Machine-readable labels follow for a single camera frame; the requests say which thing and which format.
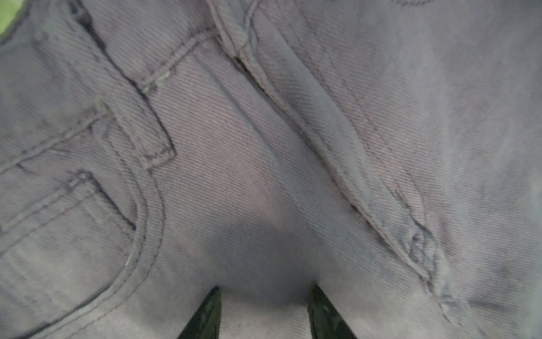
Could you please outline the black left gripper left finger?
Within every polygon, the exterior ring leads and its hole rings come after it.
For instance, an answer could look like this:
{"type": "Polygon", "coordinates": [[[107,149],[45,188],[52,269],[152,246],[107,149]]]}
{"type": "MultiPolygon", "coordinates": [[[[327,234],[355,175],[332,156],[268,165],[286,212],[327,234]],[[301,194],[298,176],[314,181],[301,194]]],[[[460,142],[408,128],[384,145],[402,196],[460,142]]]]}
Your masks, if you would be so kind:
{"type": "Polygon", "coordinates": [[[221,316],[221,290],[214,287],[191,317],[178,339],[218,339],[221,316]]]}

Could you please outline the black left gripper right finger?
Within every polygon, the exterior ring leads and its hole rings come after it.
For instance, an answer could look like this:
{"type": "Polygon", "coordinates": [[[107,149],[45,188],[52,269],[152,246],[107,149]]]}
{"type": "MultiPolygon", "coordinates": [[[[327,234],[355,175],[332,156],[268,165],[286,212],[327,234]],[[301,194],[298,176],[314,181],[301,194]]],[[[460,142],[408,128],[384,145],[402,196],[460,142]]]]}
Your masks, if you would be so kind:
{"type": "Polygon", "coordinates": [[[307,310],[313,339],[357,339],[317,285],[311,289],[307,310]]]}

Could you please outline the purple trousers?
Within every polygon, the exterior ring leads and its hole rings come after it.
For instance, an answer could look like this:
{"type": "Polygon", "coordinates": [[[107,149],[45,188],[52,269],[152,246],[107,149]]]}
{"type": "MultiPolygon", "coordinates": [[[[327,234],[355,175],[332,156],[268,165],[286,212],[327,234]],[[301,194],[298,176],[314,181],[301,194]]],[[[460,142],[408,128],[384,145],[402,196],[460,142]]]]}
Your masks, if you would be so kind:
{"type": "Polygon", "coordinates": [[[25,1],[1,337],[541,337],[540,1],[25,1]]]}

